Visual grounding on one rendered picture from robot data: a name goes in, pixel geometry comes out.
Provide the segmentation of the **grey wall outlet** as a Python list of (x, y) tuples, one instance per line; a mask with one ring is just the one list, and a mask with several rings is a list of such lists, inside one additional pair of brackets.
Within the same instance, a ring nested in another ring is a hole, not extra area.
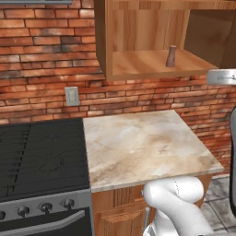
[(65, 87), (65, 99), (67, 106), (78, 106), (79, 96), (77, 87)]

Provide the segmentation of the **grey range hood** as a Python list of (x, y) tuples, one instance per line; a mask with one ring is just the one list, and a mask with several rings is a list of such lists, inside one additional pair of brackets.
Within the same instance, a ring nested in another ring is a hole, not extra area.
[(72, 0), (0, 0), (0, 5), (72, 5)]

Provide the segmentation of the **brown wooden shaker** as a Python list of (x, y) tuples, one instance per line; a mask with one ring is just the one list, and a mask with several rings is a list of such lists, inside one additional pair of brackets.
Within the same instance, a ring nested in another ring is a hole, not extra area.
[(176, 52), (176, 46), (171, 45), (169, 49), (169, 53), (166, 60), (166, 66), (167, 67), (174, 67), (175, 66), (175, 52)]

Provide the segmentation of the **black stove with hob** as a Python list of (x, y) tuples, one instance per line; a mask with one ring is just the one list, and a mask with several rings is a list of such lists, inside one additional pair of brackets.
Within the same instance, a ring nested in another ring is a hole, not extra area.
[[(63, 207), (73, 199), (71, 210)], [(41, 211), (51, 203), (49, 214)], [(20, 207), (29, 214), (18, 215)], [(60, 229), (27, 236), (95, 236), (89, 167), (81, 118), (0, 125), (0, 232), (67, 218), (85, 217)]]

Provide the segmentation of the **open wooden wall cabinet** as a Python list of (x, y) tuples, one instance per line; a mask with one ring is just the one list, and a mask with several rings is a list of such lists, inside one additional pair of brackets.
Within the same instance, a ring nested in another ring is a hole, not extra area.
[[(220, 69), (186, 51), (192, 10), (236, 10), (236, 0), (94, 0), (96, 55), (110, 81), (202, 76)], [(175, 66), (167, 67), (171, 45)]]

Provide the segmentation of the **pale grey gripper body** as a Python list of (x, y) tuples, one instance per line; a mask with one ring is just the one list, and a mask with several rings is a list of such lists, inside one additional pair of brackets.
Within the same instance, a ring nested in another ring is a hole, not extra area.
[(207, 84), (236, 86), (236, 69), (211, 69), (206, 75)]

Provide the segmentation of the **wooden cabinet door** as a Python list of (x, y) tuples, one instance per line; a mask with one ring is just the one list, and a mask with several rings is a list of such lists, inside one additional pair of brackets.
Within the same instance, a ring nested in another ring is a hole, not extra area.
[(236, 68), (236, 10), (192, 10), (184, 49), (220, 69)]

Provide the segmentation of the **wooden base cabinet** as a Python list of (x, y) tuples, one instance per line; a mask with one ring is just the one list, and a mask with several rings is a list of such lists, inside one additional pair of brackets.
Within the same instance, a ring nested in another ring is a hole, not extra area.
[[(195, 202), (200, 208), (212, 176), (208, 174), (197, 178), (204, 187), (203, 197)], [(149, 206), (144, 199), (143, 191), (146, 184), (92, 195), (96, 236), (143, 236), (145, 208), (150, 208), (147, 224), (152, 222), (156, 213), (156, 209)]]

